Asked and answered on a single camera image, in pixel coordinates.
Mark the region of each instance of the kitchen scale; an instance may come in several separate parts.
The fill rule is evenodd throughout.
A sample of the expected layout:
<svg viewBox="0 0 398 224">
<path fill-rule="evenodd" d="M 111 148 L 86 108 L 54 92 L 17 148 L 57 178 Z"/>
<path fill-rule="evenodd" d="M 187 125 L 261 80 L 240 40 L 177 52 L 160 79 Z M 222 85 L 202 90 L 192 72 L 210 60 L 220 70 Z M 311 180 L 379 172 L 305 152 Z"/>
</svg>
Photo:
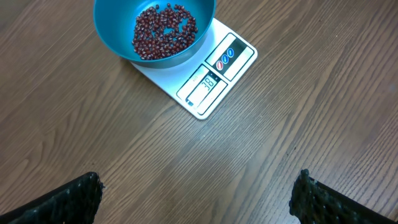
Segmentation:
<svg viewBox="0 0 398 224">
<path fill-rule="evenodd" d="M 257 59 L 257 50 L 217 19 L 204 38 L 196 54 L 175 67 L 133 64 L 198 119 L 209 117 Z"/>
</svg>

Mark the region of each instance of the pile of beans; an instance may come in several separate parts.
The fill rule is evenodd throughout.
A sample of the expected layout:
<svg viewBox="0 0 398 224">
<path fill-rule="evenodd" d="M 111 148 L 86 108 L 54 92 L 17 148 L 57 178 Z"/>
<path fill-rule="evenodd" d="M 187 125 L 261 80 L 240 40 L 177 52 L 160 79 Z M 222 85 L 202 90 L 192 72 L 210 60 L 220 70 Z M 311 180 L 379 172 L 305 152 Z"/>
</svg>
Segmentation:
<svg viewBox="0 0 398 224">
<path fill-rule="evenodd" d="M 198 32 L 196 19 L 184 6 L 176 4 L 173 10 L 168 3 L 164 11 L 158 13 L 158 9 L 159 5 L 150 7 L 136 18 L 132 44 L 143 60 L 166 58 L 185 50 L 193 44 Z M 180 30 L 184 19 L 188 19 L 187 24 Z"/>
</svg>

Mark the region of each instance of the round button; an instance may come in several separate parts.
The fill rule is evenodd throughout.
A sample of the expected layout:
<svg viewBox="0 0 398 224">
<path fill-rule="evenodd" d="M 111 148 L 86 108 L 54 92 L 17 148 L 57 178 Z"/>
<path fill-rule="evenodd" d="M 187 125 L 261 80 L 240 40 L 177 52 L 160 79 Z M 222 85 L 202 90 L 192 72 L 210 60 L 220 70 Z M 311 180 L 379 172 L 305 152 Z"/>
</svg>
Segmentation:
<svg viewBox="0 0 398 224">
<path fill-rule="evenodd" d="M 226 52 L 228 54 L 228 57 L 234 57 L 235 54 L 234 49 L 229 48 Z"/>
<path fill-rule="evenodd" d="M 227 56 L 227 55 L 223 55 L 222 57 L 221 57 L 221 60 L 223 61 L 223 63 L 228 63 L 229 62 L 229 57 Z"/>
<path fill-rule="evenodd" d="M 221 61 L 218 61 L 217 64 L 216 64 L 216 66 L 217 66 L 217 69 L 218 69 L 219 71 L 221 71 L 221 70 L 224 68 L 224 64 L 223 64 Z"/>
</svg>

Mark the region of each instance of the bowl rim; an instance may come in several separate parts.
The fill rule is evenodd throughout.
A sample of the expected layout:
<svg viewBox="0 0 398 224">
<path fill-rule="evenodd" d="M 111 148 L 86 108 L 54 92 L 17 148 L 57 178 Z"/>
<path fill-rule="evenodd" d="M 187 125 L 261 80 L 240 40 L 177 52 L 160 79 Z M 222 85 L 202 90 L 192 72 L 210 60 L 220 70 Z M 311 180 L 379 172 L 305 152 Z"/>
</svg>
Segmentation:
<svg viewBox="0 0 398 224">
<path fill-rule="evenodd" d="M 98 28 L 97 28 L 97 23 L 96 23 L 96 19 L 95 19 L 95 18 L 96 18 L 96 13 L 95 13 L 96 10 L 95 10 L 95 9 L 96 9 L 96 5 L 97 5 L 97 2 L 98 2 L 98 1 L 100 1 L 100 0 L 95 0 L 95 2 L 94 2 L 93 20 L 94 20 L 95 30 L 96 30 L 96 32 L 97 32 L 99 38 L 102 40 L 102 43 L 104 43 L 105 46 L 107 46 L 107 48 L 109 48 L 109 49 L 110 49 L 112 52 L 114 52 L 116 55 L 118 55 L 118 56 L 120 56 L 120 57 L 122 57 L 122 58 L 125 58 L 125 59 L 127 59 L 127 60 L 130 60 L 130 61 L 132 61 L 132 62 L 139 62 L 139 63 L 163 62 L 164 60 L 168 60 L 168 59 L 171 59 L 171 58 L 174 58 L 174 57 L 178 57 L 179 55 L 183 54 L 184 52 L 190 50 L 190 48 L 193 47 L 193 46 L 194 46 L 201 38 L 203 38 L 203 37 L 205 36 L 205 34 L 207 33 L 208 29 L 209 29 L 210 26 L 211 26 L 211 23 L 213 22 L 214 16 L 215 16 L 215 14 L 216 14 L 216 7 L 217 7 L 217 2 L 216 2 L 216 0 L 213 0 L 214 6 L 213 6 L 213 13 L 212 13 L 212 15 L 211 15 L 211 20 L 210 20 L 210 22 L 207 24 L 207 27 L 206 27 L 205 31 L 202 33 L 202 35 L 201 35 L 199 38 L 197 38 L 197 39 L 194 41 L 194 43 L 193 43 L 191 46 L 189 46 L 187 49 L 185 49 L 185 50 L 179 52 L 178 54 L 175 54 L 175 55 L 173 55 L 173 56 L 167 57 L 167 58 L 156 59 L 156 60 L 142 60 L 142 59 L 140 59 L 140 60 L 134 60 L 134 59 L 132 59 L 132 58 L 130 58 L 130 57 L 127 57 L 127 56 L 124 55 L 124 54 L 120 54 L 119 52 L 115 51 L 115 50 L 114 50 L 111 46 L 109 46 L 108 43 L 106 43 L 105 40 L 102 38 L 102 36 L 101 36 L 101 34 L 100 34 L 100 31 L 99 31 Z"/>
</svg>

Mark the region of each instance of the wooden table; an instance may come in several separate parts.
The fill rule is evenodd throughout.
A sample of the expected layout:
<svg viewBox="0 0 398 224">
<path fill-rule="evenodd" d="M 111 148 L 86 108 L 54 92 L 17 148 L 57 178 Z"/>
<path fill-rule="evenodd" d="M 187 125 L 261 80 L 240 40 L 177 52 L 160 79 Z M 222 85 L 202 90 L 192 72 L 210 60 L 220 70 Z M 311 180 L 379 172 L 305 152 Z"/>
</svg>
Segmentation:
<svg viewBox="0 0 398 224">
<path fill-rule="evenodd" d="M 92 170 L 96 223 L 298 223 L 308 168 L 398 220 L 397 1 L 218 1 L 259 57 L 207 121 L 108 50 L 92 8 L 0 2 L 0 213 Z"/>
</svg>

